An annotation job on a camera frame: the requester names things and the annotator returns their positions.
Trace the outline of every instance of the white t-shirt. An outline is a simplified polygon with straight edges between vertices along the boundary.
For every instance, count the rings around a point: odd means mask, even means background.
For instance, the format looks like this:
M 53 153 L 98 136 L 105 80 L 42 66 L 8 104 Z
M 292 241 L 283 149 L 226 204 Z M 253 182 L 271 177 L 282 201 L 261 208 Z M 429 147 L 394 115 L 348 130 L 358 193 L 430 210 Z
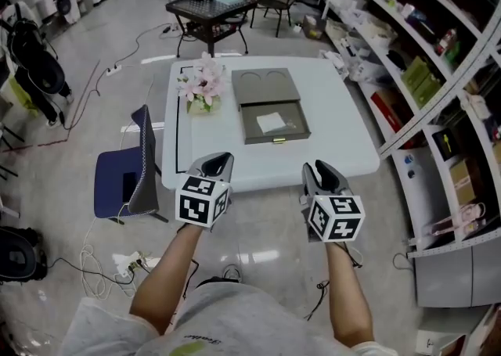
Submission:
M 35 21 L 35 16 L 26 5 L 25 2 L 18 2 L 21 11 L 21 16 L 27 20 Z M 14 4 L 8 5 L 7 8 L 2 13 L 2 19 L 12 26 L 17 21 L 16 7 Z M 9 37 L 9 32 L 7 32 L 3 27 L 0 27 L 0 57 L 5 56 L 7 59 L 7 66 L 12 75 L 16 74 L 17 65 L 10 59 L 9 50 L 7 49 L 7 38 Z
M 174 331 L 163 336 L 148 322 L 105 311 L 97 300 L 80 303 L 60 356 L 398 356 L 378 343 L 349 349 L 289 313 L 253 286 L 208 283 L 181 306 Z

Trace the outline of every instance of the bottle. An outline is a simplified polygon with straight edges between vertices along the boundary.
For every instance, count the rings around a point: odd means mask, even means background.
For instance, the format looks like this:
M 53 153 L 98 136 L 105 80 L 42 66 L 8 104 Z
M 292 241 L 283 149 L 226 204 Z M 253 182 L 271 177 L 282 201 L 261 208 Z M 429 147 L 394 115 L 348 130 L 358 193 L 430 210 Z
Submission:
M 457 30 L 449 29 L 444 37 L 435 45 L 435 52 L 441 56 L 446 50 L 454 45 L 457 39 Z

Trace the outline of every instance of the shoe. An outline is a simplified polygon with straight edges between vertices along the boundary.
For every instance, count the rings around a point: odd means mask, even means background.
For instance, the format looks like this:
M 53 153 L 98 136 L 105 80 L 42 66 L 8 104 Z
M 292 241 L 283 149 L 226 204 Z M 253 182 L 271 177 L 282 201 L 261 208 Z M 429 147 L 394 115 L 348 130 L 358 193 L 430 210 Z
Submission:
M 61 125 L 61 121 L 59 120 L 59 118 L 57 118 L 55 121 L 47 121 L 45 123 L 45 125 L 47 125 L 47 128 L 49 129 L 54 129 L 54 128 L 57 128 Z
M 73 92 L 70 91 L 70 94 L 66 96 L 65 99 L 68 104 L 71 104 L 75 100 L 75 98 L 73 97 Z
M 240 270 L 234 264 L 227 265 L 222 272 L 222 278 L 224 279 L 232 279 L 233 281 L 238 281 L 238 283 L 242 283 L 242 274 L 240 274 Z

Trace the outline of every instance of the tiled floor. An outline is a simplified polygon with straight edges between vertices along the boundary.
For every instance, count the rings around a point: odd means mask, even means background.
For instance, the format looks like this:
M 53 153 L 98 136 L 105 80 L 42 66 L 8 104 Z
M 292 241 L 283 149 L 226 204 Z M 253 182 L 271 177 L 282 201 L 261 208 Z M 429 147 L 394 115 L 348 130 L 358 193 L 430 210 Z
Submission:
M 293 8 L 293 20 L 302 19 L 303 12 Z M 54 41 L 67 80 L 77 100 L 98 60 L 96 78 L 105 67 L 135 47 L 134 38 L 150 27 L 173 21 L 164 11 L 164 0 L 110 0 L 103 3 L 79 23 Z M 295 34 L 286 23 L 275 38 L 276 18 L 262 18 L 256 12 L 254 29 L 243 28 L 250 55 L 317 57 L 328 43 L 305 39 Z M 137 64 L 146 57 L 175 54 L 177 40 L 158 38 L 160 31 L 140 39 L 140 50 L 127 59 Z M 182 58 L 197 58 L 205 45 L 184 42 Z M 243 52 L 239 35 L 216 45 L 216 52 Z M 79 264 L 79 253 L 85 233 L 93 219 L 94 168 L 97 156 L 118 149 L 121 127 L 130 121 L 130 114 L 146 96 L 153 75 L 155 81 L 147 100 L 153 122 L 162 121 L 168 89 L 171 62 L 152 63 L 143 67 L 125 67 L 99 83 L 101 96 L 92 93 L 81 122 L 73 129 L 67 142 L 36 146 L 67 137 L 63 129 L 47 131 L 43 118 L 30 120 L 23 127 L 14 124 L 33 144 L 19 153 L 3 153 L 2 163 L 15 169 L 20 177 L 10 178 L 3 185 L 5 203 L 18 208 L 22 218 L 4 217 L 3 225 L 31 226 L 43 233 L 49 260 L 65 257 Z M 379 131 L 365 100 L 356 88 L 351 94 L 376 145 Z M 75 102 L 70 115 L 77 105 Z M 128 133 L 124 147 L 136 146 L 139 137 Z M 162 149 L 162 131 L 157 131 L 157 159 Z M 355 246 L 364 255 L 364 267 L 358 271 L 362 287 L 373 312 L 377 339 L 400 354 L 413 352 L 420 310 L 414 300 L 414 282 L 409 271 L 397 271 L 391 260 L 403 251 L 408 216 L 402 190 L 391 161 L 381 163 L 372 174 L 350 180 L 354 192 L 362 196 L 367 219 Z M 173 219 L 173 193 L 157 183 L 160 213 Z M 245 282 L 271 293 L 293 313 L 303 317 L 319 299 L 316 284 L 327 278 L 326 259 L 322 245 L 308 244 L 305 226 L 299 213 L 297 198 L 300 188 L 280 188 L 241 193 L 233 197 L 233 205 L 225 220 L 211 234 L 203 234 L 196 250 L 200 270 L 192 286 L 218 275 L 226 264 L 242 262 Z M 131 254 L 136 250 L 159 257 L 179 227 L 166 225 L 152 218 L 136 218 L 118 226 L 111 221 L 97 220 L 87 243 L 93 246 L 103 271 L 116 272 L 113 256 Z M 94 268 L 91 262 L 87 268 Z M 139 283 L 144 275 L 138 274 Z M 27 354 L 55 354 L 64 338 L 79 300 L 85 295 L 80 273 L 59 263 L 40 282 L 22 286 L 5 284 L 0 288 L 0 306 L 10 329 Z M 114 287 L 106 306 L 126 312 L 130 300 Z M 330 333 L 327 302 L 315 313 L 311 324 Z

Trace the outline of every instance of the white cube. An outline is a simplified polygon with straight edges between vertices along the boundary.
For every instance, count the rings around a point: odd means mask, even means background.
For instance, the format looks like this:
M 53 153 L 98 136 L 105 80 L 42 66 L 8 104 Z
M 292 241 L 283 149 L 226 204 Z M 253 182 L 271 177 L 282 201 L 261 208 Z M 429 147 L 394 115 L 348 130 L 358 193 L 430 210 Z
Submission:
M 175 219 L 210 228 L 228 207 L 230 184 L 181 174 L 175 190 Z
M 308 223 L 322 242 L 355 240 L 366 217 L 360 196 L 315 196 Z

